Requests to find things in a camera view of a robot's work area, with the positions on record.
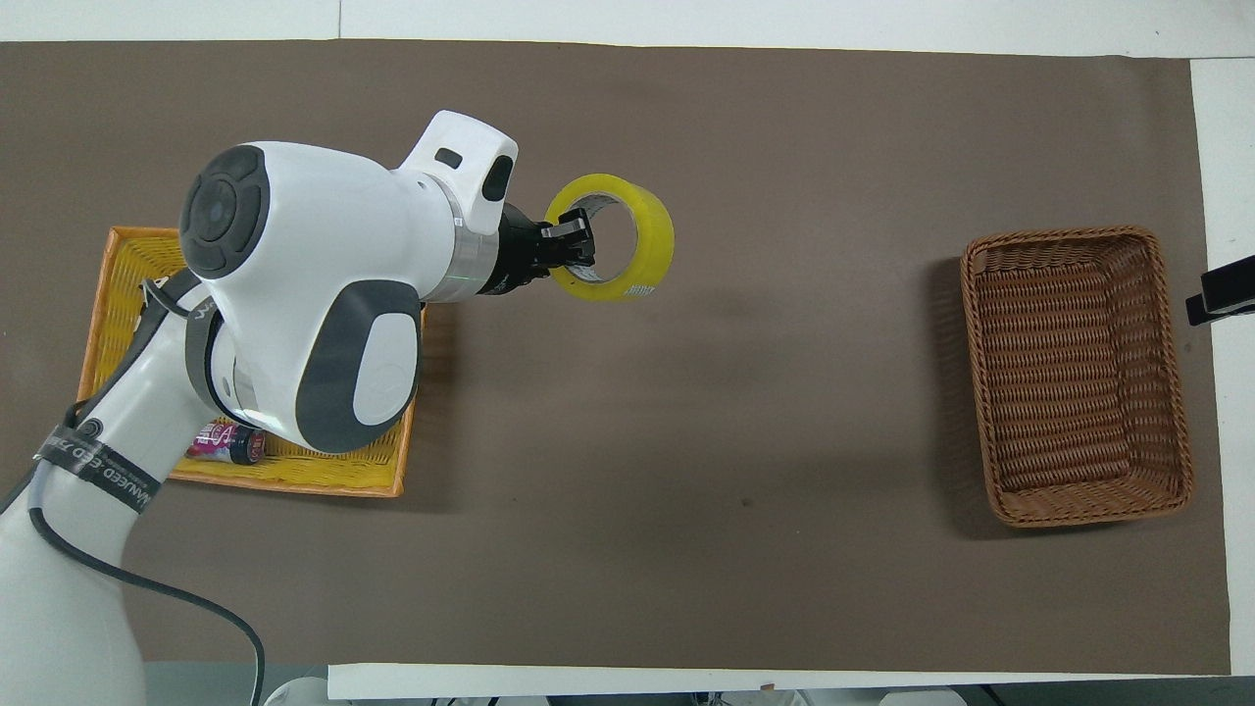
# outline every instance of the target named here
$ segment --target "can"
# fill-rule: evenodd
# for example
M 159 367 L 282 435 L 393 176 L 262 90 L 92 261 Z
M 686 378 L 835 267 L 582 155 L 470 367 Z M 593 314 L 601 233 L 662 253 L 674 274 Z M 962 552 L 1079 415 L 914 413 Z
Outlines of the can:
M 265 449 L 266 433 L 235 423 L 213 423 L 196 435 L 187 456 L 251 466 L 261 460 Z

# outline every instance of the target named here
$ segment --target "yellow basket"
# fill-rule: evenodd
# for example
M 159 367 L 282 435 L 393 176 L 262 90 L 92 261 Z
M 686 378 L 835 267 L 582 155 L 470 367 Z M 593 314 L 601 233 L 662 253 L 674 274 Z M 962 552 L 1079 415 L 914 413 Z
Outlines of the yellow basket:
M 94 395 L 122 362 L 143 305 L 141 282 L 172 275 L 183 266 L 174 228 L 109 229 L 92 307 L 79 400 Z M 266 458 L 256 465 L 183 459 L 171 478 L 285 493 L 395 498 L 402 494 L 413 424 L 414 404 L 410 403 L 388 434 L 350 454 L 315 454 L 266 435 Z

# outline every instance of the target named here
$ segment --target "brown mat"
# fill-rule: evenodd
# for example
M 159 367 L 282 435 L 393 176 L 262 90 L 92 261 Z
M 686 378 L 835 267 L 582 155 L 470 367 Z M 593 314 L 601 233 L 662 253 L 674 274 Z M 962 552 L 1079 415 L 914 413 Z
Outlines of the brown mat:
M 1224 673 L 1206 329 L 1177 320 L 1181 514 L 1012 532 L 985 504 L 958 255 L 1135 222 L 1173 301 L 1204 226 L 1186 61 L 473 43 L 0 46 L 5 484 L 72 400 L 110 224 L 172 224 L 247 139 L 397 164 L 454 108 L 522 147 L 510 201 L 648 186 L 654 296 L 552 282 L 432 313 L 407 494 L 171 484 L 132 569 L 277 662 Z M 132 596 L 152 660 L 247 658 Z

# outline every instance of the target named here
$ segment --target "velcro strap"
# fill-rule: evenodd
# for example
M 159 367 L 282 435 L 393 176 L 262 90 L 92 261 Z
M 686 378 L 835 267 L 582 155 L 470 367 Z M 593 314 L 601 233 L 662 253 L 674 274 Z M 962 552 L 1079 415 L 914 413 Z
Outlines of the velcro strap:
M 58 425 L 35 454 L 117 498 L 136 514 L 161 490 L 161 483 L 108 445 Z

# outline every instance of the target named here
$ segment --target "tape roll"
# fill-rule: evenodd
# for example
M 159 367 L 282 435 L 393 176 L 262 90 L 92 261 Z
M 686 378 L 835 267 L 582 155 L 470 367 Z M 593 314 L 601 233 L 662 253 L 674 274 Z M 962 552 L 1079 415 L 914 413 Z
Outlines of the tape roll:
M 584 208 L 592 219 L 611 203 L 628 208 L 636 226 L 636 251 L 628 266 L 609 280 L 595 267 L 550 270 L 562 288 L 589 301 L 624 301 L 649 295 L 663 281 L 675 251 L 675 228 L 666 206 L 649 191 L 612 174 L 587 174 L 566 184 L 553 197 L 545 218 L 556 223 L 566 211 Z

